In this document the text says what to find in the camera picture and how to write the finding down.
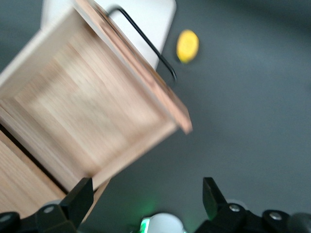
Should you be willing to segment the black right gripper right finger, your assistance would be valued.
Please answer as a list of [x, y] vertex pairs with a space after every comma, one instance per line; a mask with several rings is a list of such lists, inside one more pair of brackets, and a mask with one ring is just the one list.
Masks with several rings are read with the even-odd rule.
[[196, 233], [288, 233], [290, 215], [266, 210], [261, 216], [240, 204], [227, 202], [212, 177], [203, 178], [203, 205], [208, 219]]

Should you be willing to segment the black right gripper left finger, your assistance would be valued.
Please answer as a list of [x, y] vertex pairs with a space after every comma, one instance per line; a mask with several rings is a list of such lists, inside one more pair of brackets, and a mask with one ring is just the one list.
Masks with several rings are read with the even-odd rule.
[[91, 178], [82, 178], [59, 204], [48, 204], [21, 219], [17, 212], [0, 214], [2, 233], [76, 233], [94, 202]]

